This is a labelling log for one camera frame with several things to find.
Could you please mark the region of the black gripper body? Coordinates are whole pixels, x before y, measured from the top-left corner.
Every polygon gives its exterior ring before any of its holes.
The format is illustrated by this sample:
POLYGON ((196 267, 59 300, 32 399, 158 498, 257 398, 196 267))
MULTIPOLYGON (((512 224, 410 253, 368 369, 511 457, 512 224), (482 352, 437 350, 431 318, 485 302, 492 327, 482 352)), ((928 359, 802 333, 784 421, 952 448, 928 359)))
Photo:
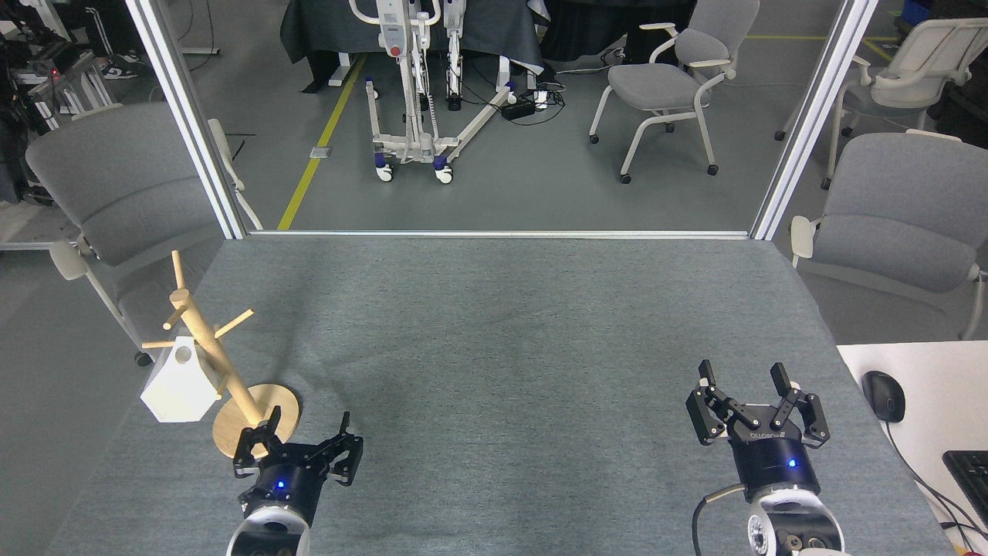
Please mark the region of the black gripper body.
POLYGON ((752 503, 764 490, 790 488, 810 490, 817 495, 820 485, 802 444, 802 433, 788 422, 780 430, 770 429, 763 420, 758 429, 744 423, 729 426, 729 444, 739 475, 744 483, 744 497, 752 503))
POLYGON ((244 517, 265 507, 278 507, 299 515, 311 527, 331 461, 299 450, 272 452, 260 460, 239 460, 239 477, 256 476, 254 486, 239 496, 244 517))

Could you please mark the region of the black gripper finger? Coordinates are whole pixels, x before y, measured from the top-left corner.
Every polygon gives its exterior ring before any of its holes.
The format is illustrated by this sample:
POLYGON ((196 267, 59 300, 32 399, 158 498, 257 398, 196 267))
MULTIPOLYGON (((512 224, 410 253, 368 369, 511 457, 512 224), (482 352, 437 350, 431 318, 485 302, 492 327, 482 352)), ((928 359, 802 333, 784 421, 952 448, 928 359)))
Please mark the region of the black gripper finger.
POLYGON ((687 411, 699 443, 710 446, 717 436, 726 431, 726 422, 731 416, 738 416, 741 422, 745 422, 746 410, 741 402, 724 394, 716 386, 709 360, 702 360, 698 371, 701 380, 687 398, 687 411))
POLYGON ((266 420, 262 420, 255 427, 244 427, 241 430, 234 451, 235 478, 246 478, 260 470, 260 464, 252 453, 255 446, 261 444, 265 450, 271 453, 283 445, 282 440, 276 434, 276 427, 281 422, 281 415, 281 405, 275 405, 271 415, 266 420))
POLYGON ((348 432, 349 424, 350 412, 343 412, 339 432, 319 443, 312 453, 312 467, 322 481, 332 477, 339 485, 348 487, 355 479, 364 437, 348 432))
POLYGON ((775 415, 770 418, 770 429, 773 432, 782 432, 786 426, 791 425, 790 414, 793 409, 797 409, 804 422, 800 441, 813 449, 822 447, 830 439, 830 432, 818 395, 806 393, 799 384, 791 381, 781 362, 773 364, 770 376, 777 394, 780 395, 780 404, 775 415))

